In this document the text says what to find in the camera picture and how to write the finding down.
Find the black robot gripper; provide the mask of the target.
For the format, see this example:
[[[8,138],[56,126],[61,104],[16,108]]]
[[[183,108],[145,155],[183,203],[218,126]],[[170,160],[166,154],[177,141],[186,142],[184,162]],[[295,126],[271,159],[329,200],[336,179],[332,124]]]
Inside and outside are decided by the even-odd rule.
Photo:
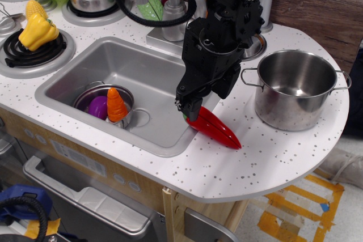
[[[202,98],[210,92],[227,98],[241,71],[243,49],[236,43],[215,46],[206,34],[206,27],[206,19],[198,18],[185,30],[182,52],[185,74],[176,89],[175,105],[190,121],[197,120]]]

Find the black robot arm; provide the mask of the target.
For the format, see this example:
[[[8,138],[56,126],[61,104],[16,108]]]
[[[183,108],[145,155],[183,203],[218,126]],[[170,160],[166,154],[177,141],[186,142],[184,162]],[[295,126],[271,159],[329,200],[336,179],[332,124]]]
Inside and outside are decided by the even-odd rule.
[[[228,97],[239,77],[247,41],[264,23],[260,0],[207,0],[207,8],[206,18],[186,27],[185,74],[176,89],[177,108],[191,121],[210,92]]]

